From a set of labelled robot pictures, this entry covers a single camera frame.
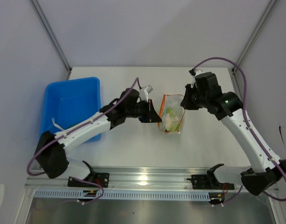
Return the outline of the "clear zip top bag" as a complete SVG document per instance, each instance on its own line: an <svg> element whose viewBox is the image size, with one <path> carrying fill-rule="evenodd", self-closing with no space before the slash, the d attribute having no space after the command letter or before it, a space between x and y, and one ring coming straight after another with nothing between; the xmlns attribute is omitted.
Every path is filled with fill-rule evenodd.
<svg viewBox="0 0 286 224"><path fill-rule="evenodd" d="M160 105L159 116L161 122L158 123L159 130L164 134L181 134L184 122L185 109L181 106L184 99L182 94L164 94Z"/></svg>

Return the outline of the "white cauliflower with leaves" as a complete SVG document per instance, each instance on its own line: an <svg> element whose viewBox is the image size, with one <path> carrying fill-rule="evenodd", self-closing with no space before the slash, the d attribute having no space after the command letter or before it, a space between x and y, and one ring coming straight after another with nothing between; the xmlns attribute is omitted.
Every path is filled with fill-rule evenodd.
<svg viewBox="0 0 286 224"><path fill-rule="evenodd" d="M182 110L177 106L171 106L164 109L162 114L162 128L165 132L176 131L179 127Z"/></svg>

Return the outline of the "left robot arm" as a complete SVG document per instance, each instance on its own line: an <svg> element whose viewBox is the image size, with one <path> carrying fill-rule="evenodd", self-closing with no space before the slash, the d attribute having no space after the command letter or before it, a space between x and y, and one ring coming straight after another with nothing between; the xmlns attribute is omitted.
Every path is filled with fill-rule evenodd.
<svg viewBox="0 0 286 224"><path fill-rule="evenodd" d="M55 134L45 131L35 151L35 159L44 173L50 179L67 175L77 178L83 186L91 186L95 181L94 169L86 161L68 158L69 153L92 137L123 124L127 118L138 118L141 123L161 122L148 97L152 90L149 85L140 90L127 88L120 98L85 121Z"/></svg>

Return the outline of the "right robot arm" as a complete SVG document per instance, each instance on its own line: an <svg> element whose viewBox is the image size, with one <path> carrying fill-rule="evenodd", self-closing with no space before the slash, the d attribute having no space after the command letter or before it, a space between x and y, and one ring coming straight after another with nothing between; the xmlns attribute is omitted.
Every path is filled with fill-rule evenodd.
<svg viewBox="0 0 286 224"><path fill-rule="evenodd" d="M223 183L244 186L251 194L258 196L286 175L286 159L276 155L252 125L243 102L236 93L222 92L217 77L212 72L195 74L193 81L185 86L181 107L186 110L207 109L234 136L246 154L249 167L217 164L207 170L206 182L211 188Z"/></svg>

